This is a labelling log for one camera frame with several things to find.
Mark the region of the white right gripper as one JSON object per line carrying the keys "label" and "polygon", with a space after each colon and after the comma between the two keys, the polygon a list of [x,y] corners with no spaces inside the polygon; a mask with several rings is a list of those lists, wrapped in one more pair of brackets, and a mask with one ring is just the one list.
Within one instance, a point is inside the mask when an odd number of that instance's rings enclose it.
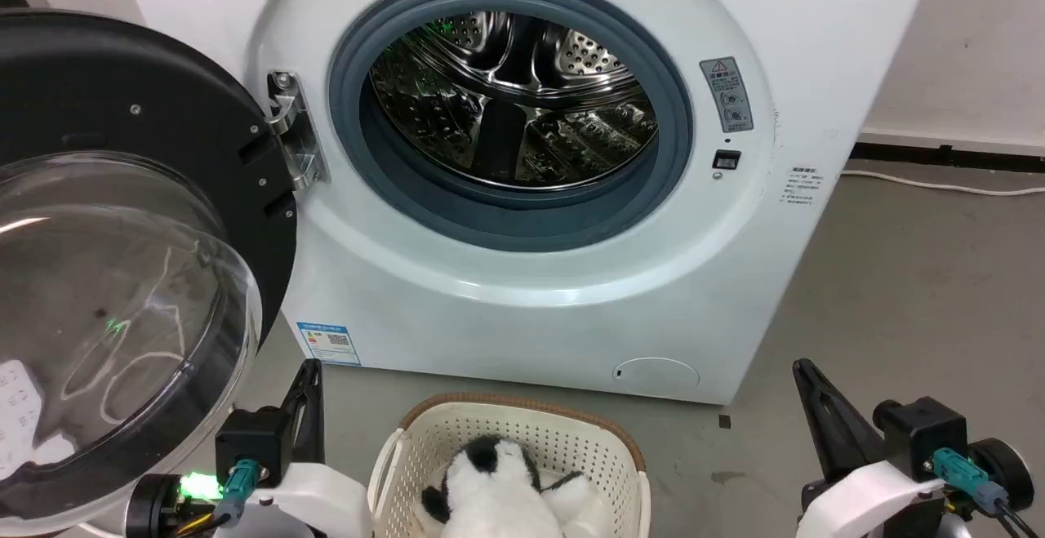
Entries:
{"label": "white right gripper", "polygon": [[881,461],[881,435],[815,362],[795,360],[792,373],[822,478],[836,482],[809,504],[798,538],[862,538],[915,502],[918,495],[943,489],[945,482],[936,476],[915,482]]}

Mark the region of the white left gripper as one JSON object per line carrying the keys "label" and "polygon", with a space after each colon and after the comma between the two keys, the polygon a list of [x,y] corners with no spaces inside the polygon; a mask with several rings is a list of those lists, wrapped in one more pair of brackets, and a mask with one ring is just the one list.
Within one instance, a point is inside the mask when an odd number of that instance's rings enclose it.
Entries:
{"label": "white left gripper", "polygon": [[275,488],[258,488],[235,527],[235,538],[373,538],[368,492],[326,466],[323,362],[305,359],[285,394],[291,415],[291,464]]}

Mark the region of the white front-load washing machine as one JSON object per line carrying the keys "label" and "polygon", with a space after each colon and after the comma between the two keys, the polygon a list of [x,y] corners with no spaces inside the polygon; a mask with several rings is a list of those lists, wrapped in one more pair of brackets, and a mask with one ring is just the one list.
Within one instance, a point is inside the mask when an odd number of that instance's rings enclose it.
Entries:
{"label": "white front-load washing machine", "polygon": [[[328,182],[298,191],[282,314],[347,327],[362,367],[621,393],[620,362],[694,367],[687,402],[727,405],[798,270],[919,0],[608,0],[665,44],[694,114],[677,188],[591,247],[494,251],[388,206],[336,139],[327,78],[376,0],[135,0],[141,19],[224,66],[269,111],[297,74]],[[754,128],[725,133],[700,62],[735,59]],[[719,149],[738,169],[713,169]],[[779,203],[791,167],[825,173],[812,207]]]}

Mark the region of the blue energy label sticker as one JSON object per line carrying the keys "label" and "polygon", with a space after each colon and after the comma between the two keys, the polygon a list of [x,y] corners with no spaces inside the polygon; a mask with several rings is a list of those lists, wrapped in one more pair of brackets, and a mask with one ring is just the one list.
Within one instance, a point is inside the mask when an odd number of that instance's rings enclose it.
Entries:
{"label": "blue energy label sticker", "polygon": [[310,358],[336,366],[362,366],[347,327],[328,323],[297,322],[297,330],[302,348]]}

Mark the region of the round filter cover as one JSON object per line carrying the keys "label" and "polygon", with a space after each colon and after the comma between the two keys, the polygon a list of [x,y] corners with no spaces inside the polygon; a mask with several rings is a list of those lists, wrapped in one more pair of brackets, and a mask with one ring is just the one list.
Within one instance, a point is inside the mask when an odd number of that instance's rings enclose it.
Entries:
{"label": "round filter cover", "polygon": [[667,357],[637,357],[620,362],[612,380],[621,393],[687,401],[700,383],[694,367]]}

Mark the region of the black and white plush toy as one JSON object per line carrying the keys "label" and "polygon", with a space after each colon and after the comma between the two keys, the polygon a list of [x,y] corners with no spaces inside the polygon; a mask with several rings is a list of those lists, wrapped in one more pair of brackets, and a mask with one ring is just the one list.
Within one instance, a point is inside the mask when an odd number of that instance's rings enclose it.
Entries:
{"label": "black and white plush toy", "polygon": [[520,442],[487,434],[456,450],[437,485],[421,491],[414,513],[429,538],[567,538],[567,528],[597,499],[585,472],[545,486]]}

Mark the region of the black-rimmed glass washer door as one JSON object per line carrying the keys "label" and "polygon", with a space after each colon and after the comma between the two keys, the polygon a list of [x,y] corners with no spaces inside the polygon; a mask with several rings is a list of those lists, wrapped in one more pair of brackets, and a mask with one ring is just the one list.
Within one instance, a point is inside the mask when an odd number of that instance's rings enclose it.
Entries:
{"label": "black-rimmed glass washer door", "polygon": [[265,111],[171,36],[0,13],[0,538],[127,501],[220,425],[291,284]]}

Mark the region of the small printed text sticker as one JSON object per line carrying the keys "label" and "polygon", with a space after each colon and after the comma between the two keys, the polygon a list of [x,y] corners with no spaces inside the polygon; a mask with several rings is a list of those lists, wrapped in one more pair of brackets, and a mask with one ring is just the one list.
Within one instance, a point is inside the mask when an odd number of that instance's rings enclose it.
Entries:
{"label": "small printed text sticker", "polygon": [[786,206],[812,207],[825,189],[825,173],[816,167],[791,167],[781,190],[779,203]]}

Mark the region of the cream plastic laundry basket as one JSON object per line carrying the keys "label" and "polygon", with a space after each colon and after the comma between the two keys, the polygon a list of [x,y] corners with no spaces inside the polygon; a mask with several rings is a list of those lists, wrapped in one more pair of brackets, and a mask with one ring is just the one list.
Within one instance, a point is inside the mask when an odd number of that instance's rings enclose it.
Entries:
{"label": "cream plastic laundry basket", "polygon": [[630,434],[604,416],[489,393],[437,394],[402,418],[368,483],[373,538],[436,538],[420,494],[437,485],[460,445],[486,434],[522,444],[542,482],[575,471],[591,481],[596,494],[565,538],[649,538],[647,466]]}

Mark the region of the chrome door hinge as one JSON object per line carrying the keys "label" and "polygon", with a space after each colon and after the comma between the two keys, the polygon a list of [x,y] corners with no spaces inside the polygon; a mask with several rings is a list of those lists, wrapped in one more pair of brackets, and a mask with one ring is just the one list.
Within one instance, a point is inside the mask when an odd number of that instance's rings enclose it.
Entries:
{"label": "chrome door hinge", "polygon": [[272,113],[269,128],[279,140],[295,189],[304,191],[318,182],[328,182],[327,162],[297,74],[273,70],[268,73],[266,86]]}

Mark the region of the grey rubber door gasket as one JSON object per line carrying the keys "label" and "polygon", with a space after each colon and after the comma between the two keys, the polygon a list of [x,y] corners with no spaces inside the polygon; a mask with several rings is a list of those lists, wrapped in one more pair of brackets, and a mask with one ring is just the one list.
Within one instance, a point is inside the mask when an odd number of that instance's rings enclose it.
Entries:
{"label": "grey rubber door gasket", "polygon": [[[530,15],[603,43],[649,96],[656,141],[619,173],[551,192],[494,189],[434,166],[384,116],[369,72],[392,41],[466,11]],[[376,0],[336,43],[327,103],[348,161],[388,206],[448,239],[494,251],[568,251],[634,228],[675,191],[694,150],[693,107],[677,63],[634,15],[608,0]]]}

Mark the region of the black baseboard strip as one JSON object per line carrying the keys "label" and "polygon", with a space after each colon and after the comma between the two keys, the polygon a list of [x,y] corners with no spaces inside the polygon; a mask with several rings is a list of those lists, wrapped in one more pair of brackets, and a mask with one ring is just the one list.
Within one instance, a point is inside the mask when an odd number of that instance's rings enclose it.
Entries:
{"label": "black baseboard strip", "polygon": [[923,148],[858,141],[850,154],[852,161],[902,162],[910,165],[966,167],[986,171],[1045,176],[1045,156],[959,150],[951,145]]}

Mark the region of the grey warning sticker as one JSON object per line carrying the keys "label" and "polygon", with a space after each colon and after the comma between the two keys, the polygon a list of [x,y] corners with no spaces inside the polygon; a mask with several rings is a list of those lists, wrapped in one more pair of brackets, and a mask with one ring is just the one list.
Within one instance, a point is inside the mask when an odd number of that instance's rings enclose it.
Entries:
{"label": "grey warning sticker", "polygon": [[753,130],[753,111],[735,59],[703,60],[700,62],[700,69],[709,83],[722,131],[735,133]]}

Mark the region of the stainless steel washer drum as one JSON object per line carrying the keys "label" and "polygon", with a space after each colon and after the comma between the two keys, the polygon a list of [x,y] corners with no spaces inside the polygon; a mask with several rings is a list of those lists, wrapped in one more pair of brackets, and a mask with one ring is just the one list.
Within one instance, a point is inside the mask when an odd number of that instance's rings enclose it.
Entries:
{"label": "stainless steel washer drum", "polygon": [[392,41],[376,102],[436,167],[494,189],[585,187],[656,141],[656,111],[603,43],[512,11],[444,15]]}

